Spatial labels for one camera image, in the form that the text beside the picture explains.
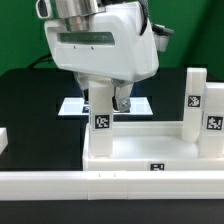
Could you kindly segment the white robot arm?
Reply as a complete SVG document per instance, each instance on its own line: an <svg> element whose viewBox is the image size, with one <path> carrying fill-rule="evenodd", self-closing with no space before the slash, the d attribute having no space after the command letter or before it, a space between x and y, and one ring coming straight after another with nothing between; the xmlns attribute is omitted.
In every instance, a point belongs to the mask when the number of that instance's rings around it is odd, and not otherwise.
<svg viewBox="0 0 224 224"><path fill-rule="evenodd" d="M157 72L155 34L139 0L37 0L36 12L55 64L74 73L86 100L92 81L107 81L101 102L127 111L133 84Z"/></svg>

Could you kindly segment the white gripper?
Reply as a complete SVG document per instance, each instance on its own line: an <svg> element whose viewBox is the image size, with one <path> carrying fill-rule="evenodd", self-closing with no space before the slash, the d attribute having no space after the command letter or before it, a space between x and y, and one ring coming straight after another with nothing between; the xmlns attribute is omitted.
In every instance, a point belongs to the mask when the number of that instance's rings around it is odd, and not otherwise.
<svg viewBox="0 0 224 224"><path fill-rule="evenodd" d="M131 107L133 82L153 76L159 60L147 12L140 1L47 1L44 29L55 64L76 72L84 100L87 75L112 79L115 111Z"/></svg>

